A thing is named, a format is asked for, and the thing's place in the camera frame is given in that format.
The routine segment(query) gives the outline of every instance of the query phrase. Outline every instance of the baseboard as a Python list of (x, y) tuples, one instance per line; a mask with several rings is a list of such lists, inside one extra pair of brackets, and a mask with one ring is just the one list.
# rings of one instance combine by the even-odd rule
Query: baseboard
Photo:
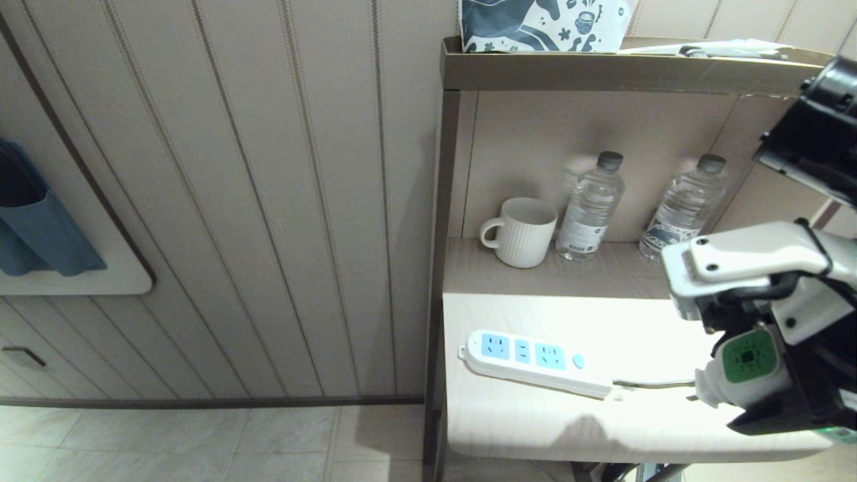
[(275, 408), (275, 407), (337, 407), (341, 405), (417, 405), (424, 402), (421, 395), (318, 397), (253, 400), (40, 400), (2, 398), (0, 406), (50, 408), (110, 408), (110, 409), (214, 409), (214, 408)]

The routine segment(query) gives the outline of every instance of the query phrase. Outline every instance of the wall outlet plate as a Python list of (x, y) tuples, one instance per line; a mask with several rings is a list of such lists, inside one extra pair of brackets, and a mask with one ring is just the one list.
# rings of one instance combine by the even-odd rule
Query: wall outlet plate
[(602, 400), (613, 387), (613, 378), (586, 353), (555, 341), (480, 329), (470, 334), (458, 357), (479, 375)]
[(44, 360), (37, 357), (29, 348), (22, 346), (6, 346), (3, 354), (11, 358), (17, 365), (33, 370), (42, 370), (47, 365)]

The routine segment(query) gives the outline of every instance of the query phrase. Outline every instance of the striped wall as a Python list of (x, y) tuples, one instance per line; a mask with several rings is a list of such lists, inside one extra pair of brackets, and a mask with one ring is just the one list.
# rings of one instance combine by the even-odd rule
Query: striped wall
[[(686, 4), (642, 0), (632, 33), (857, 57), (853, 0)], [(455, 8), (0, 2), (157, 276), (140, 297), (0, 300), (0, 345), (48, 363), (0, 358), (0, 400), (420, 395), (437, 61)]]

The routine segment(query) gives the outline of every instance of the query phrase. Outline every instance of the tiled floor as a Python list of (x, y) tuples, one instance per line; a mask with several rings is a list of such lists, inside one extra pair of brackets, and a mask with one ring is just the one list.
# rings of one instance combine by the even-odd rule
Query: tiled floor
[[(73, 410), (0, 406), (0, 482), (419, 482), (422, 406)], [(690, 482), (854, 480), (857, 449), (693, 466)], [(450, 454), (447, 482), (573, 482), (564, 462)]]

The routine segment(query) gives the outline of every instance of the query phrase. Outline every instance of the blue outlet socket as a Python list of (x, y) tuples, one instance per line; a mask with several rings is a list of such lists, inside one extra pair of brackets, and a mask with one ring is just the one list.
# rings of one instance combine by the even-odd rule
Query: blue outlet socket
[(496, 334), (482, 335), (482, 355), (485, 357), (509, 359), (509, 339)]
[(566, 369), (566, 355), (561, 346), (536, 343), (536, 363), (554, 370)]
[(530, 363), (530, 343), (527, 340), (515, 340), (515, 360), (519, 363)]

